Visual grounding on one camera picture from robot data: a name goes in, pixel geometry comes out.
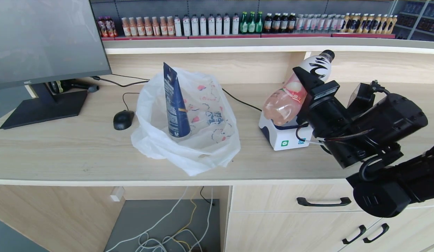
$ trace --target computer mouse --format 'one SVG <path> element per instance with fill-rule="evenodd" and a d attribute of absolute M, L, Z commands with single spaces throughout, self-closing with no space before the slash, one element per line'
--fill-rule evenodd
<path fill-rule="evenodd" d="M 128 129 L 133 122 L 134 111 L 131 110 L 122 110 L 118 112 L 113 119 L 114 129 L 118 131 L 122 131 L 124 129 Z"/>

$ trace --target black handle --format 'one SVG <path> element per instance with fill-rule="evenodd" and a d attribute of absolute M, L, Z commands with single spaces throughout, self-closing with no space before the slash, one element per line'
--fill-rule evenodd
<path fill-rule="evenodd" d="M 309 203 L 303 197 L 298 197 L 298 198 L 296 198 L 296 200 L 298 201 L 298 204 L 300 204 L 301 206 L 306 206 L 306 207 L 342 207 L 342 206 L 347 206 L 347 205 L 352 203 L 352 201 L 347 197 L 340 198 L 341 203 L 338 203 L 338 204 L 312 204 L 312 203 Z"/>
<path fill-rule="evenodd" d="M 382 225 L 382 228 L 383 228 L 383 231 L 382 231 L 381 234 L 379 234 L 377 237 L 375 237 L 375 238 L 372 239 L 372 240 L 369 240 L 367 237 L 364 238 L 364 239 L 363 239 L 364 243 L 371 243 L 371 242 L 377 240 L 378 238 L 380 238 L 380 236 L 383 236 L 383 234 L 385 234 L 386 232 L 388 232 L 388 230 L 389 230 L 389 225 L 385 223 L 385 224 Z"/>
<path fill-rule="evenodd" d="M 343 244 L 351 244 L 353 243 L 356 239 L 358 239 L 360 236 L 362 236 L 364 233 L 366 233 L 366 227 L 364 225 L 361 225 L 358 227 L 360 229 L 360 233 L 355 236 L 354 239 L 352 239 L 351 241 L 348 241 L 346 238 L 343 239 Z"/>

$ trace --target cabinet door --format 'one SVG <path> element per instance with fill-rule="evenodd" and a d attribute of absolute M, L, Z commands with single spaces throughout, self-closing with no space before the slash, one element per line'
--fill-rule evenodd
<path fill-rule="evenodd" d="M 225 252 L 337 252 L 378 220 L 364 212 L 231 212 Z"/>
<path fill-rule="evenodd" d="M 377 237 L 382 225 L 389 225 L 386 233 L 371 243 L 364 243 Z M 419 252 L 434 244 L 434 207 L 406 209 L 393 218 L 383 218 L 342 252 Z"/>

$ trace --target white plastic bag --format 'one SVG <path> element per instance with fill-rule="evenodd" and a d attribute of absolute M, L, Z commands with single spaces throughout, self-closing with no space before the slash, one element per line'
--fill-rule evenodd
<path fill-rule="evenodd" d="M 187 108 L 191 136 L 175 142 L 169 134 L 163 73 L 157 74 L 142 89 L 136 115 L 140 122 L 131 142 L 141 153 L 154 159 L 167 158 L 195 176 L 216 166 L 226 167 L 240 150 L 236 117 L 220 84 L 213 76 L 178 73 Z"/>

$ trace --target drawer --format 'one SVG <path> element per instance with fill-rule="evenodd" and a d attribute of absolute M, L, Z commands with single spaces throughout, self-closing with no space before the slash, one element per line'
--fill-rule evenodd
<path fill-rule="evenodd" d="M 361 210 L 356 204 L 349 183 L 297 185 L 237 185 L 233 187 L 231 211 L 344 211 Z M 311 204 L 339 204 L 340 198 L 349 198 L 345 206 L 303 206 L 297 198 Z"/>

